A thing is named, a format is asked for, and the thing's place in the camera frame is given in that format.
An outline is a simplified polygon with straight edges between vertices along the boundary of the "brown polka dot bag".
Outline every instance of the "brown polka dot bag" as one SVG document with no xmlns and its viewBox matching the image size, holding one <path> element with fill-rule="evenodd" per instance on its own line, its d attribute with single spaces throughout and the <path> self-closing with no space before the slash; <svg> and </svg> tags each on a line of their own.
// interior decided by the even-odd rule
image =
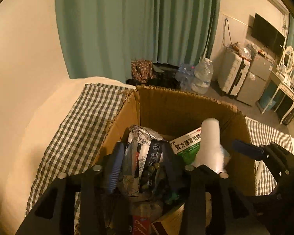
<svg viewBox="0 0 294 235">
<path fill-rule="evenodd" d="M 152 61 L 132 60 L 132 78 L 141 83 L 146 83 L 149 79 L 152 79 Z"/>
</svg>

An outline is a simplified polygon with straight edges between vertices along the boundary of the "gray mini fridge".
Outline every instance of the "gray mini fridge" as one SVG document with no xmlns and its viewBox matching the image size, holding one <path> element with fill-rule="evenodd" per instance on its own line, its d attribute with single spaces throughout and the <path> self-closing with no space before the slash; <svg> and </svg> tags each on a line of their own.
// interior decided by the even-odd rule
<svg viewBox="0 0 294 235">
<path fill-rule="evenodd" d="M 254 106 L 264 92 L 264 87 L 271 73 L 271 66 L 270 61 L 256 53 L 236 99 Z"/>
</svg>

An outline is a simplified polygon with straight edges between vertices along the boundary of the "brown cardboard package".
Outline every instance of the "brown cardboard package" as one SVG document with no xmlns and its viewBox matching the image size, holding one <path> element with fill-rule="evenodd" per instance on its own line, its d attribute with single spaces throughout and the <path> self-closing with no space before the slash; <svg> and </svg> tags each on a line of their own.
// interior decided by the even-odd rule
<svg viewBox="0 0 294 235">
<path fill-rule="evenodd" d="M 255 195 L 254 161 L 232 149 L 234 139 L 250 143 L 242 113 L 229 103 L 178 90 L 146 86 L 129 90 L 118 115 L 106 129 L 106 138 L 94 163 L 110 154 L 117 141 L 127 139 L 132 124 L 172 139 L 200 127 L 206 118 L 219 120 L 221 144 L 231 155 L 226 166 L 229 178 L 244 195 Z"/>
</svg>

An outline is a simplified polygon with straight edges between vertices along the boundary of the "white cylinder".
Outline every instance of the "white cylinder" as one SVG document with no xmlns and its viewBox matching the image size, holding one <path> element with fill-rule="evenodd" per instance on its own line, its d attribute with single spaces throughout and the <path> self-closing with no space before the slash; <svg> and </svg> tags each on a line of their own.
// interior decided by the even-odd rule
<svg viewBox="0 0 294 235">
<path fill-rule="evenodd" d="M 223 171 L 223 153 L 220 147 L 219 121 L 208 118 L 201 124 L 200 149 L 193 166 L 206 165 L 216 173 Z"/>
</svg>

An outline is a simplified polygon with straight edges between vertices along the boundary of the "foil packaging bag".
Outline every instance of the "foil packaging bag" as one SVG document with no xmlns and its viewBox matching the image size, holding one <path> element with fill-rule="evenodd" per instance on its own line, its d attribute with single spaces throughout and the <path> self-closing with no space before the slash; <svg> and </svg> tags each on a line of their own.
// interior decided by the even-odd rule
<svg viewBox="0 0 294 235">
<path fill-rule="evenodd" d="M 128 196 L 138 197 L 140 178 L 145 169 L 158 163 L 162 156 L 163 137 L 149 128 L 132 125 L 125 147 L 122 181 Z"/>
</svg>

